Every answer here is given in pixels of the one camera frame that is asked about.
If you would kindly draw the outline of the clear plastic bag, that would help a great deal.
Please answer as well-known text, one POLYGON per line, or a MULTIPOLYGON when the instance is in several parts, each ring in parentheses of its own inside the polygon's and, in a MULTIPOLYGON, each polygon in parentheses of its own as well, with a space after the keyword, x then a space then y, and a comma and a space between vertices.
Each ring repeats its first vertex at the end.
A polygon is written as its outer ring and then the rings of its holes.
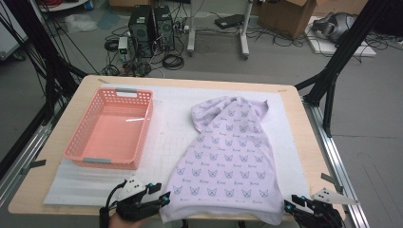
POLYGON ((96 22, 86 14, 71 14, 65 18, 65 22, 69 33, 88 32, 97 28, 96 22))

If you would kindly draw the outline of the grey rounded device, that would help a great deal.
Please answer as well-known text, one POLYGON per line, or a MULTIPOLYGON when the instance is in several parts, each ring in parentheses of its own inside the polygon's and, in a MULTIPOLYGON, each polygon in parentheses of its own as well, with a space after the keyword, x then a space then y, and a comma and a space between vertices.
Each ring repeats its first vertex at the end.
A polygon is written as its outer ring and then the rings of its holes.
POLYGON ((336 44, 352 27, 355 18, 346 12, 330 12, 327 16, 313 22, 312 31, 319 31, 336 44))

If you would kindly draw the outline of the white grid mat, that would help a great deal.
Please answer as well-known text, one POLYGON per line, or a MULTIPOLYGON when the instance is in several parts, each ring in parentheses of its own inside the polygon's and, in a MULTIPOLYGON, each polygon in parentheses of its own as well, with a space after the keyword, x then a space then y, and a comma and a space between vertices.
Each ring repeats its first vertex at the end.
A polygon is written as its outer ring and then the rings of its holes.
POLYGON ((101 87, 153 92, 153 113, 140 166, 136 170, 86 167, 63 157, 44 199, 47 205, 102 206, 114 186, 131 173, 144 182, 166 183, 186 147, 198 134, 191 120, 192 106, 225 94, 219 89, 151 85, 103 84, 101 87))

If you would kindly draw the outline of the small black computer tower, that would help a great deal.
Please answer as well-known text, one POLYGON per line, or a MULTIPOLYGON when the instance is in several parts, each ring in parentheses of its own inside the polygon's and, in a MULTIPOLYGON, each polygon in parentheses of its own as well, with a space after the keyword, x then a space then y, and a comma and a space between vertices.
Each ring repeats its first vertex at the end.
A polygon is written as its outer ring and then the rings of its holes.
POLYGON ((156 6, 154 8, 157 38, 161 50, 174 50, 173 20, 169 6, 156 6))

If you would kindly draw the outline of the black metal frame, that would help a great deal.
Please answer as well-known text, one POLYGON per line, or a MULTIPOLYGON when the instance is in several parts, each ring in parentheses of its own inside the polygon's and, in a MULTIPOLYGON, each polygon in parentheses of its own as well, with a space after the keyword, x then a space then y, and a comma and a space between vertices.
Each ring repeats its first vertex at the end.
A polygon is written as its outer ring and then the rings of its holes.
POLYGON ((317 75, 295 85, 297 90, 312 86, 309 93, 303 96, 303 101, 311 106, 319 107, 321 99, 323 96, 326 96, 322 126, 329 137, 332 137, 331 120, 333 103, 336 92, 336 81, 340 72, 354 56, 354 50, 365 40, 376 23, 398 1, 403 0, 368 0, 363 10, 357 16, 355 23, 341 41, 339 46, 343 50, 335 53, 325 68, 317 75))
POLYGON ((10 13, 16 19, 23 32, 28 36, 40 59, 36 58, 31 48, 23 41, 16 29, 0 16, 0 23, 6 28, 11 36, 23 48, 38 76, 46 80, 46 102, 29 126, 0 161, 0 181, 10 170, 10 167, 20 155, 23 146, 28 142, 29 136, 41 124, 47 124, 55 116, 54 107, 61 97, 71 98, 78 88, 78 83, 73 75, 84 79, 87 73, 69 63, 50 39, 43 24, 38 19, 29 0, 0 0, 0 6, 7 6, 10 13))

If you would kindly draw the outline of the aluminium rail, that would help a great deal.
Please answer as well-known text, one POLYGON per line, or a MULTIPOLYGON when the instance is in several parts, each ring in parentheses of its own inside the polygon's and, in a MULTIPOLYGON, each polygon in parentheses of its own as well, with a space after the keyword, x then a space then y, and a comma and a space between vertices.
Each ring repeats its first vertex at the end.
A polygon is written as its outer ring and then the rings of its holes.
MULTIPOLYGON (((350 177, 345 169, 344 163, 339 155, 336 143, 332 137, 329 137, 322 126, 323 114, 319 107, 302 103, 307 113, 308 119, 317 137, 319 148, 327 165, 330 176, 338 180, 343 186, 343 192, 339 193, 343 196, 358 200, 353 188, 350 177)), ((370 228, 365 213, 360 203, 358 205, 343 205, 342 212, 346 214, 345 225, 351 228, 370 228)))
POLYGON ((65 108, 64 104, 57 104, 53 116, 47 119, 46 107, 43 106, 0 161, 0 208, 25 176, 20 174, 21 169, 36 161, 65 108))

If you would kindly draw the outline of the white round table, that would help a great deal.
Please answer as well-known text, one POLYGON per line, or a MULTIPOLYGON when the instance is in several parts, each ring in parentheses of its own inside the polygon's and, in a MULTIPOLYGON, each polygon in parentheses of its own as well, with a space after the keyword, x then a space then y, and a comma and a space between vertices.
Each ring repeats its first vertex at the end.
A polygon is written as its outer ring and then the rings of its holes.
POLYGON ((36 0, 40 11, 69 10, 75 7, 84 6, 91 0, 36 0))

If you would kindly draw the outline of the grey metal bracket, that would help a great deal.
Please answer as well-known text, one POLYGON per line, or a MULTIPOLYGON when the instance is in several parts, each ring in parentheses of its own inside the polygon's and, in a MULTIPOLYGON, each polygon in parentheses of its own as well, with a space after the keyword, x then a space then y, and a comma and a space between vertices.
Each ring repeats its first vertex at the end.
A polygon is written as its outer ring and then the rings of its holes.
POLYGON ((30 162, 28 165, 26 165, 25 167, 23 167, 20 171, 21 175, 26 175, 30 169, 32 168, 36 168, 36 167, 40 167, 40 166, 44 166, 46 164, 46 160, 40 160, 40 161, 32 161, 30 162))
POLYGON ((321 177, 323 180, 330 182, 330 183, 335 187, 335 190, 336 190, 338 193, 342 193, 342 192, 343 192, 343 186, 340 185, 339 182, 338 182, 338 180, 336 180, 336 179, 333 178, 332 176, 327 175, 327 174, 324 174, 324 173, 321 173, 321 174, 320 174, 320 177, 321 177))

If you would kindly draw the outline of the pink plastic basket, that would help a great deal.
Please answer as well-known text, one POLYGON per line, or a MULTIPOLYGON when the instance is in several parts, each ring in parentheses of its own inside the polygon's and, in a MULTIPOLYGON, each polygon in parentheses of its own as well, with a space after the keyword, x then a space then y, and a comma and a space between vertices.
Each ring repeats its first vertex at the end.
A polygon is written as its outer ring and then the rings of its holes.
POLYGON ((152 113, 152 91, 101 87, 69 140, 64 157, 86 167, 136 170, 152 113))

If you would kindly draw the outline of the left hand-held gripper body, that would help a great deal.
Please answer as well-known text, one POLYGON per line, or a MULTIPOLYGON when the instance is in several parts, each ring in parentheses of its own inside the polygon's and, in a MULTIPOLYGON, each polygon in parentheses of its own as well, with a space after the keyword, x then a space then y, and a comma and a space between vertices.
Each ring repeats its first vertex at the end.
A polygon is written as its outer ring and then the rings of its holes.
POLYGON ((159 200, 142 202, 144 195, 148 194, 147 184, 138 178, 130 178, 117 197, 116 212, 123 220, 139 221, 159 213, 161 205, 159 200))

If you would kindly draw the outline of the white metal stand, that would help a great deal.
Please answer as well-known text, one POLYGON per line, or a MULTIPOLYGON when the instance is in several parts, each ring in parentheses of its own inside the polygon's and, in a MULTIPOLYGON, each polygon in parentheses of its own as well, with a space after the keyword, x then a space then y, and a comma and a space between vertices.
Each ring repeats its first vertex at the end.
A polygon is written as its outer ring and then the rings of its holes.
MULTIPOLYGON (((190 1, 190 12, 189 12, 190 25, 188 31, 187 52, 189 56, 192 56, 195 50, 195 41, 196 41, 195 15, 197 14, 197 10, 195 9, 193 4, 194 0, 189 1, 190 1)), ((239 30, 241 56, 243 57, 244 60, 247 60, 250 54, 247 41, 247 29, 252 7, 253 7, 253 0, 246 0, 244 19, 241 28, 239 30)))

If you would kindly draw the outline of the large black computer tower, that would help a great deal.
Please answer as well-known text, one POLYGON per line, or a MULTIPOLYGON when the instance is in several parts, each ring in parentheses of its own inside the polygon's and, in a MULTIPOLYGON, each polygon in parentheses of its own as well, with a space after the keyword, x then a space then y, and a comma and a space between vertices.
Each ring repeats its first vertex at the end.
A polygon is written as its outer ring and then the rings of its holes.
POLYGON ((150 5, 136 5, 131 13, 128 28, 137 57, 152 55, 150 42, 155 37, 152 8, 150 5))

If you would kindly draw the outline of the person's left hand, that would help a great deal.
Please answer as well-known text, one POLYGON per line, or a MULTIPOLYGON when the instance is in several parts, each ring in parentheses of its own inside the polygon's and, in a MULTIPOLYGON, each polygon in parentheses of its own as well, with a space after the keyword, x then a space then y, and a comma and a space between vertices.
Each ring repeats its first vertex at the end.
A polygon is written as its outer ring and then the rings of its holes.
POLYGON ((142 221, 123 220, 118 214, 114 214, 109 220, 108 228, 140 228, 143 224, 142 221))

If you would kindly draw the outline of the flat black box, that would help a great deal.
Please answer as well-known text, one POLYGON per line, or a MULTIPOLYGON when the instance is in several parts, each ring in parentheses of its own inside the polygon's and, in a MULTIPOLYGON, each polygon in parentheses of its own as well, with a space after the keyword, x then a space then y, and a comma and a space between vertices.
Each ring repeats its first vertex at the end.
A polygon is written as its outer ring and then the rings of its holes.
POLYGON ((229 29, 242 24, 244 16, 242 14, 234 14, 215 20, 215 24, 221 29, 229 29))

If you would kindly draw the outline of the lilac printed towel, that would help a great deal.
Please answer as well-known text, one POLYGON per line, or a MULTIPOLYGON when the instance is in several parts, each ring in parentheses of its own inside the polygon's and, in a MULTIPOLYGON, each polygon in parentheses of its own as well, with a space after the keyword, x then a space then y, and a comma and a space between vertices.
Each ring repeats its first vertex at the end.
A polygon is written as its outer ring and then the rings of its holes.
POLYGON ((272 225, 283 216, 283 197, 269 139, 260 121, 266 102, 221 97, 191 108, 199 131, 165 189, 164 222, 199 214, 245 215, 272 225))

